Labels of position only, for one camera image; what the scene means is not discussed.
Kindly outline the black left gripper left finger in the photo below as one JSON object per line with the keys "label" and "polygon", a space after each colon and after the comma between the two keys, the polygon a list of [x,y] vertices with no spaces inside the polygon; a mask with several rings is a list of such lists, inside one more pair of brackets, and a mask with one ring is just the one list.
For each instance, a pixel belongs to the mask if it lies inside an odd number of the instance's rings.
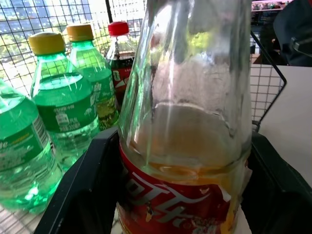
{"label": "black left gripper left finger", "polygon": [[109,234],[122,165],[117,127],[100,132],[64,174],[35,233]]}

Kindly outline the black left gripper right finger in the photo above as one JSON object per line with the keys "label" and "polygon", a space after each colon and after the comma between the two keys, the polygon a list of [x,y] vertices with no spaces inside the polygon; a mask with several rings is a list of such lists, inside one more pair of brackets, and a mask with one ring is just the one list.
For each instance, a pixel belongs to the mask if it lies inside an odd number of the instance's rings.
{"label": "black left gripper right finger", "polygon": [[242,210],[253,234],[310,234],[312,189],[267,138],[252,134]]}

